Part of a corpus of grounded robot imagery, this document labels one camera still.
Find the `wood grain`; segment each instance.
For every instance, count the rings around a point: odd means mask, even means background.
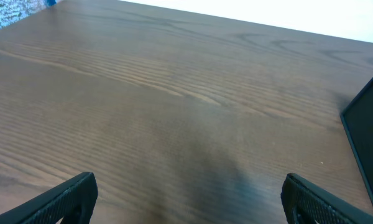
[[[339,112],[373,44],[113,0],[0,30],[0,213],[82,171],[92,223],[286,223],[296,172],[373,214]]]

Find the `tabletop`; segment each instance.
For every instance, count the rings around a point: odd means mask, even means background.
[[[62,1],[0,30],[0,213],[91,171],[91,223],[286,223],[295,172],[373,215],[339,118],[372,76],[366,42]]]

